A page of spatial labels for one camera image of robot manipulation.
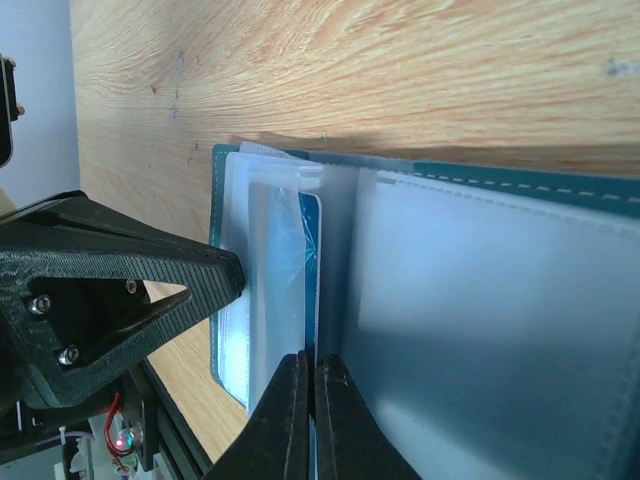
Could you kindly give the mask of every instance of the black 3d printed part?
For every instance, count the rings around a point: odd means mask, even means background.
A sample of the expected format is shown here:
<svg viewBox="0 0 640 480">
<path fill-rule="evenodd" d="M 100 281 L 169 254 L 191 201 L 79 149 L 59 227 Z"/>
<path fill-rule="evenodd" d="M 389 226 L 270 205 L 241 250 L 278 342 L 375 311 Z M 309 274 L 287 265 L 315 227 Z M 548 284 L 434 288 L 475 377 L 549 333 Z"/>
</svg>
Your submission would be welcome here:
<svg viewBox="0 0 640 480">
<path fill-rule="evenodd" d="M 0 400 L 32 408 L 77 405 L 245 284 L 233 253 L 82 192 L 0 218 L 0 265 Z M 151 303 L 143 280 L 186 290 Z"/>
</svg>

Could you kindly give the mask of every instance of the card holder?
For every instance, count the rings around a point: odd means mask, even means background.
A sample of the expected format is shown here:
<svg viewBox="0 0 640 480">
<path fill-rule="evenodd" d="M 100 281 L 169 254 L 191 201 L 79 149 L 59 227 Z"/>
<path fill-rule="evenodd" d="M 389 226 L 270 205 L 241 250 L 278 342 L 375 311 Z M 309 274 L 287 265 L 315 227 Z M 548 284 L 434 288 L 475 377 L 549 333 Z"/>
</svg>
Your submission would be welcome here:
<svg viewBox="0 0 640 480">
<path fill-rule="evenodd" d="M 637 179 L 243 148 L 324 167 L 315 353 L 343 356 L 421 475 L 622 476 L 640 418 Z M 238 150 L 213 152 L 214 245 Z"/>
</svg>

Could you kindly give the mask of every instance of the metal bolt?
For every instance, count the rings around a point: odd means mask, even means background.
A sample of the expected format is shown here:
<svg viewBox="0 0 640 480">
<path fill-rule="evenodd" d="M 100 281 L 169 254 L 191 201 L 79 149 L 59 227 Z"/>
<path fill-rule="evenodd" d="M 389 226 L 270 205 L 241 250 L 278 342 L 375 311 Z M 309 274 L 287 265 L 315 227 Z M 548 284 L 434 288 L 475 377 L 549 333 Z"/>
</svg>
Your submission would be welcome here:
<svg viewBox="0 0 640 480">
<path fill-rule="evenodd" d="M 127 280 L 125 288 L 127 289 L 127 292 L 133 295 L 138 291 L 138 283 L 135 280 Z"/>
<path fill-rule="evenodd" d="M 60 365 L 73 365 L 80 358 L 80 350 L 75 345 L 69 345 L 58 355 L 58 363 Z"/>
<path fill-rule="evenodd" d="M 47 294 L 38 295 L 29 302 L 29 311 L 33 315 L 44 315 L 53 307 L 53 300 Z"/>
<path fill-rule="evenodd" d="M 139 422 L 129 429 L 129 435 L 131 435 L 131 441 L 134 446 L 139 447 L 144 443 L 144 431 Z"/>
</svg>

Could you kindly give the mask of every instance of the red wire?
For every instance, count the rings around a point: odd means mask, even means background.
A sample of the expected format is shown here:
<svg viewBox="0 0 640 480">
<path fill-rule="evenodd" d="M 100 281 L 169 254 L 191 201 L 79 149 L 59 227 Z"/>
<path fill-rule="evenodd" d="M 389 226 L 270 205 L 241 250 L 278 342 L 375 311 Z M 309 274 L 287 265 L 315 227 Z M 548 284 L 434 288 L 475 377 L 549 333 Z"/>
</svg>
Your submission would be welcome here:
<svg viewBox="0 0 640 480">
<path fill-rule="evenodd" d="M 109 430 L 111 429 L 111 424 L 113 423 L 113 417 L 115 417 L 118 411 L 119 403 L 120 403 L 120 394 L 116 393 L 116 396 L 113 399 L 113 403 L 111 404 L 111 408 L 109 408 L 109 414 L 107 415 L 107 422 L 104 424 L 104 439 L 107 442 L 107 449 L 109 450 L 109 453 L 113 457 L 113 460 L 116 462 L 116 465 L 118 466 L 118 468 L 120 468 L 121 472 L 125 473 L 128 471 L 128 468 L 125 468 L 124 465 L 122 465 L 122 462 L 120 461 L 120 456 L 130 454 L 131 452 L 133 452 L 133 448 L 130 448 L 128 450 L 117 449 L 113 444 L 113 441 L 111 440 L 111 435 L 109 434 Z"/>
</svg>

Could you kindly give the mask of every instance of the white wall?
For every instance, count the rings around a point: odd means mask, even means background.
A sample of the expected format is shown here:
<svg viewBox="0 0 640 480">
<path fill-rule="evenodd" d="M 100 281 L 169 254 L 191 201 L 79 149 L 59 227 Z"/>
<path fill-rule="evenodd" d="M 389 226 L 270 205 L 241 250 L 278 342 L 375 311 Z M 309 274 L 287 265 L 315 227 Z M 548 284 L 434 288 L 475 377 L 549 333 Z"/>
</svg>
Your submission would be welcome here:
<svg viewBox="0 0 640 480">
<path fill-rule="evenodd" d="M 18 207 L 80 187 L 71 22 L 66 0 L 0 0 L 0 52 L 12 57 L 18 103 L 13 157 L 0 187 Z"/>
</svg>

